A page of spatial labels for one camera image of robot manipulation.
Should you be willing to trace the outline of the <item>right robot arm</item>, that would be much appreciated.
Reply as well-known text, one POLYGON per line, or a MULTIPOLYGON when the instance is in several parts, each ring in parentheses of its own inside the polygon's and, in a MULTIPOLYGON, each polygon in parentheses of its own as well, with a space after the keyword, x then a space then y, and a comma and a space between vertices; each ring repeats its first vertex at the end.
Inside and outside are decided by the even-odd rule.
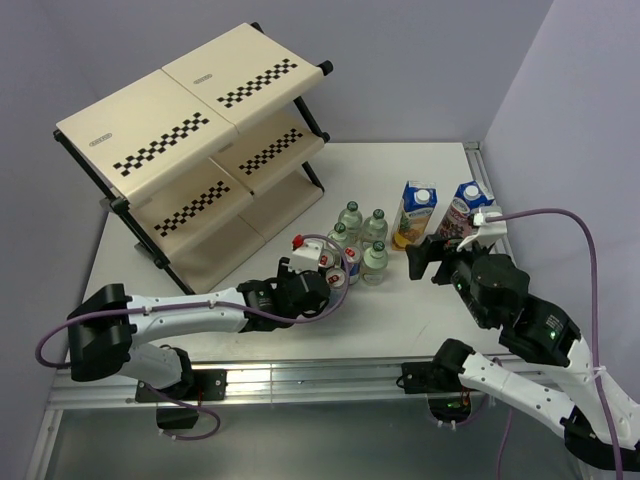
POLYGON ((596 365, 578 326, 562 308, 530 294, 529 275, 510 256, 458 244, 430 235, 409 246, 410 279, 438 263, 433 283, 452 286, 480 328, 498 330, 500 345, 555 386, 510 372, 456 339, 445 340, 431 360, 427 385, 487 393, 545 425, 584 463, 638 471, 639 405, 596 365))

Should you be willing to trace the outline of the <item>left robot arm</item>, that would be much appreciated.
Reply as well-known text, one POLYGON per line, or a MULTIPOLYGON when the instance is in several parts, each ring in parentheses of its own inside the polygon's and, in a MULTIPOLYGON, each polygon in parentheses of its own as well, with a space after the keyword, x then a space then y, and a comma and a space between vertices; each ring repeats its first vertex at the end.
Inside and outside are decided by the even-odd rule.
POLYGON ((279 271, 267 280, 202 295, 144 297, 109 284, 68 317, 71 377, 91 382, 113 375, 142 381, 172 399, 195 386, 188 353, 158 341, 191 334, 273 332, 324 312, 330 287, 316 270, 279 271))

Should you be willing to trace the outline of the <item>energy drink can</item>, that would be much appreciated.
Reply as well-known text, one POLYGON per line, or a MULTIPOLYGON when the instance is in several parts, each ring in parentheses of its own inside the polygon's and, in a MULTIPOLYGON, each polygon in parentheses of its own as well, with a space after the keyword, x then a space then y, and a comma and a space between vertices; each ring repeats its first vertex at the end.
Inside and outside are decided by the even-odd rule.
POLYGON ((329 300, 335 303, 342 295, 345 286, 349 283, 348 275, 342 268, 333 267, 326 271, 325 280, 330 289, 329 300))
POLYGON ((340 252, 331 246, 328 246, 328 245, 324 246, 322 248, 322 252, 319 259, 319 268, 329 270, 332 268, 341 268, 341 267, 342 267, 342 260, 341 260, 340 252))
POLYGON ((349 284, 355 284, 360 278, 360 266, 362 260, 362 251, 356 245, 346 246, 344 254, 347 259, 346 271, 348 273, 349 284))

